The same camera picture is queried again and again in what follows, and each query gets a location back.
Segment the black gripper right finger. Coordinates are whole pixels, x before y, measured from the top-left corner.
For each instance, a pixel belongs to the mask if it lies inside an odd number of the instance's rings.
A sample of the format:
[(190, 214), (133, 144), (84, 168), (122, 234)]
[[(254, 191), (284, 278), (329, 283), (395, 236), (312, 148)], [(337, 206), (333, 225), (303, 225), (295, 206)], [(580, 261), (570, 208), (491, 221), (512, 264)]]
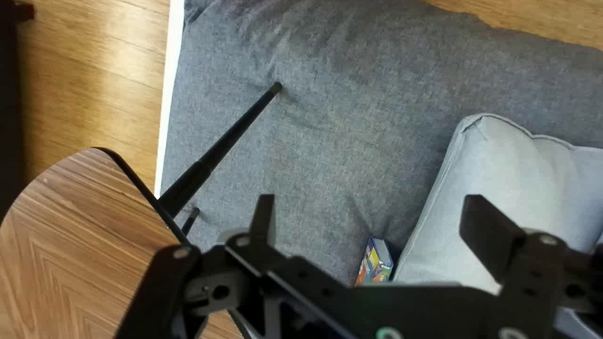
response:
[(502, 295), (555, 289), (567, 247), (544, 232), (525, 232), (484, 197), (465, 197), (459, 236)]

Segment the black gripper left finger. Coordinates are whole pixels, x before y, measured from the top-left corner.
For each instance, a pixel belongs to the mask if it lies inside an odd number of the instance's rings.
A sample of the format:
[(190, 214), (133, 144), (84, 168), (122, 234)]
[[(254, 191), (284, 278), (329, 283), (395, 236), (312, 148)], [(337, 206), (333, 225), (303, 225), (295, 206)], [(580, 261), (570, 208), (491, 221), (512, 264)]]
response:
[(225, 247), (227, 253), (241, 264), (278, 264), (284, 261), (273, 247), (273, 217), (274, 217), (274, 197), (261, 195), (256, 202), (252, 221), (246, 234), (233, 236)]

